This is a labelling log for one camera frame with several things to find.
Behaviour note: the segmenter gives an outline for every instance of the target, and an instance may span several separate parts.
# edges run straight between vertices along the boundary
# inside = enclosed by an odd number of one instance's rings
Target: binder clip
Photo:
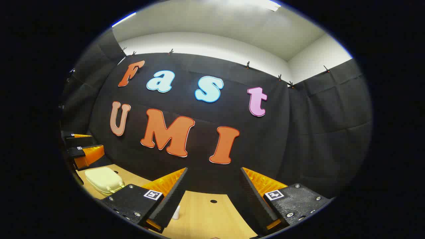
[[[71,78],[71,76],[74,72],[75,72],[75,69],[72,69],[68,72],[68,76],[66,77],[66,82],[69,82],[69,78]]]
[[[64,104],[59,104],[58,105],[58,113],[59,113],[59,115],[62,115],[64,108],[65,108],[65,105]]]

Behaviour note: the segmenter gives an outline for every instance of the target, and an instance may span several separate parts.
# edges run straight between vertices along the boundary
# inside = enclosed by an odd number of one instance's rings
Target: wooden table
[[[117,171],[124,183],[143,186],[150,182],[117,165],[108,165]],[[103,199],[85,177],[85,170],[77,171],[84,188],[98,199]],[[180,201],[179,219],[171,219],[161,235],[171,239],[249,239],[257,234],[248,226],[226,194],[209,194],[185,191]]]

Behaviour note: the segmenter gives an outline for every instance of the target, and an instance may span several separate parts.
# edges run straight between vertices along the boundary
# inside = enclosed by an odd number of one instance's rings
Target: orange letter
[[[233,141],[239,136],[239,131],[231,127],[218,127],[217,148],[214,155],[210,157],[210,162],[218,164],[230,164],[230,150],[232,149]]]
[[[167,147],[167,153],[179,157],[186,157],[186,141],[190,128],[195,125],[195,121],[191,118],[179,116],[167,128],[165,126],[164,115],[162,111],[156,109],[148,109],[148,116],[145,137],[140,143],[146,147],[153,148],[155,143],[152,141],[155,135],[158,149],[162,150],[171,139],[170,146]]]
[[[122,113],[121,113],[121,122],[119,124],[119,128],[116,126],[116,114],[118,113],[118,109],[121,106],[121,103],[118,101],[112,102],[112,112],[110,114],[109,124],[112,133],[116,134],[116,136],[121,136],[124,133],[125,121],[127,119],[127,113],[130,111],[131,106],[127,104],[122,105]]]
[[[145,61],[139,61],[128,66],[127,71],[124,74],[124,77],[119,82],[118,87],[126,86],[128,84],[128,79],[133,78],[134,74],[136,74],[137,69],[142,68],[145,64]]]

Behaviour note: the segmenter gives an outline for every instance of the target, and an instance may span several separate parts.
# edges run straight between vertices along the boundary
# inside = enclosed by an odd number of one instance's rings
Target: cream plastic container
[[[87,181],[102,195],[109,196],[125,186],[122,178],[108,167],[85,171]]]

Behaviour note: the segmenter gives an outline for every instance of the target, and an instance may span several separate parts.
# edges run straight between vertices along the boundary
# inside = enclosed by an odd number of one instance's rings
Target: foam letter
[[[172,71],[158,71],[153,74],[153,76],[155,78],[152,78],[147,82],[146,88],[151,91],[158,90],[161,93],[165,93],[171,90],[171,82],[176,75]]]
[[[232,150],[233,141],[239,136],[239,131],[231,127],[218,127],[217,148],[214,155],[210,157],[210,162],[218,164],[230,164],[230,151]]]
[[[249,111],[251,114],[261,117],[266,114],[266,110],[261,108],[261,100],[267,100],[267,95],[263,94],[261,87],[248,89],[248,94],[251,95],[249,99]]]
[[[121,113],[121,121],[119,123],[119,128],[116,126],[116,114],[118,113],[118,109],[121,106],[121,103],[118,101],[112,102],[112,112],[110,114],[110,129],[112,133],[116,136],[121,136],[124,133],[125,129],[125,121],[127,120],[127,113],[130,111],[131,106],[127,104],[122,105],[122,113]]]
[[[127,71],[124,74],[124,77],[122,78],[122,80],[119,82],[118,87],[123,87],[126,86],[128,84],[128,79],[132,79],[133,76],[136,74],[137,69],[142,68],[142,66],[145,64],[145,61],[139,61],[133,64],[130,64],[128,66]]]
[[[170,146],[166,151],[169,154],[179,157],[186,157],[186,141],[190,128],[195,125],[195,121],[191,118],[179,116],[167,128],[165,126],[164,115],[162,111],[156,109],[148,109],[146,111],[148,116],[145,137],[140,143],[146,147],[153,148],[153,136],[158,144],[158,149],[162,150],[165,145],[171,140]]]
[[[215,77],[202,77],[198,81],[200,90],[195,91],[195,98],[205,102],[214,102],[220,98],[223,80]]]

